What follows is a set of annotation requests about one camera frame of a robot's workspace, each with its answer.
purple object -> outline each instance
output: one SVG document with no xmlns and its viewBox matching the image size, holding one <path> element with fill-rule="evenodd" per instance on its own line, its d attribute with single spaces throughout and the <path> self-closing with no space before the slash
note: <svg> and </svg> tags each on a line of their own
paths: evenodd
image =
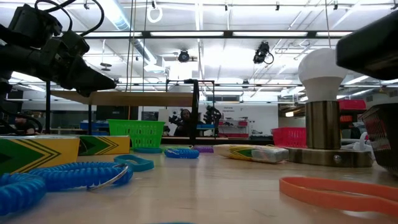
<svg viewBox="0 0 398 224">
<path fill-rule="evenodd" d="M 213 146 L 194 146 L 193 149 L 199 151 L 200 153 L 202 153 L 202 152 L 213 153 L 214 152 Z"/>
</svg>

ceiling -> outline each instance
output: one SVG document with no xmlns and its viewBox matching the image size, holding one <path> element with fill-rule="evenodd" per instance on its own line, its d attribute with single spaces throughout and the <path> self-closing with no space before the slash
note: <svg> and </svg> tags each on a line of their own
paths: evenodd
<svg viewBox="0 0 398 224">
<path fill-rule="evenodd" d="M 151 1 L 137 0 L 98 0 L 105 8 L 106 18 L 97 31 L 118 31 L 110 18 L 114 16 L 109 11 L 109 5 L 116 4 L 122 10 L 127 21 L 131 20 L 134 30 L 327 30 L 325 0 L 157 0 L 156 4 L 162 8 L 162 18 L 159 22 L 150 22 L 146 14 L 151 9 Z M 25 0 L 33 6 L 33 0 Z M 280 8 L 276 11 L 276 2 Z M 339 0 L 338 8 L 333 10 L 334 2 L 327 0 L 330 30 L 356 30 L 392 12 L 393 0 Z M 84 0 L 77 0 L 65 9 L 73 19 L 74 31 L 85 31 L 99 21 L 100 10 L 88 0 L 89 10 L 83 7 Z M 0 0 L 0 23 L 8 26 L 14 10 L 21 6 L 18 0 Z M 51 5 L 40 3 L 39 8 L 49 8 Z M 68 17 L 62 11 L 52 13 L 65 27 L 68 27 Z M 150 12 L 156 18 L 158 11 Z M 175 54 L 182 49 L 188 50 L 195 58 L 189 62 L 193 70 L 193 78 L 199 78 L 197 58 L 200 56 L 203 64 L 201 78 L 216 80 L 219 83 L 241 83 L 248 79 L 251 83 L 300 83 L 297 68 L 301 59 L 315 49 L 335 48 L 338 40 L 331 39 L 268 39 L 271 52 L 274 53 L 272 65 L 253 64 L 255 50 L 264 39 L 146 39 L 142 42 L 150 52 L 165 59 L 165 66 L 178 63 Z M 163 73 L 146 72 L 146 65 L 132 44 L 127 39 L 87 40 L 90 51 L 84 58 L 97 71 L 111 78 L 119 78 L 122 82 L 130 76 L 132 64 L 133 82 L 164 82 Z M 101 62 L 112 65 L 110 72 L 101 71 Z M 361 74 L 350 72 L 343 83 Z M 355 82 L 378 84 L 372 78 Z M 281 91 L 281 88 L 263 88 L 261 91 Z"/>
</svg>

brass lamp base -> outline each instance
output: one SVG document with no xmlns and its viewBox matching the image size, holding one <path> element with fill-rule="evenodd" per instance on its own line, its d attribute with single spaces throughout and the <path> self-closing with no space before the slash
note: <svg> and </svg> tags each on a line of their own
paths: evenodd
<svg viewBox="0 0 398 224">
<path fill-rule="evenodd" d="M 373 163 L 370 152 L 300 148 L 286 149 L 289 150 L 289 161 L 301 164 L 331 167 L 371 167 Z"/>
</svg>

person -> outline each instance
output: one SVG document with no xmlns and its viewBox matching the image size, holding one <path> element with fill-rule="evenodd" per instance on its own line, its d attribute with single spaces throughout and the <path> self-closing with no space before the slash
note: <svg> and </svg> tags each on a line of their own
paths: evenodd
<svg viewBox="0 0 398 224">
<path fill-rule="evenodd" d="M 35 126 L 26 118 L 15 118 L 15 128 L 24 134 L 35 134 Z"/>
<path fill-rule="evenodd" d="M 174 136 L 187 137 L 189 136 L 189 119 L 191 118 L 191 112 L 187 109 L 181 110 L 180 117 L 182 122 L 181 125 L 178 125 L 175 129 Z"/>
</svg>

wooden shelf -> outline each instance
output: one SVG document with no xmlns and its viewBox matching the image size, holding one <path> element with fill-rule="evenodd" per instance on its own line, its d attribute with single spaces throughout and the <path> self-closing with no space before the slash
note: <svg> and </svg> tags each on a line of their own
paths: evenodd
<svg viewBox="0 0 398 224">
<path fill-rule="evenodd" d="M 130 93 L 96 91 L 83 97 L 75 91 L 51 91 L 51 95 L 86 105 L 98 106 L 192 106 L 192 93 Z"/>
</svg>

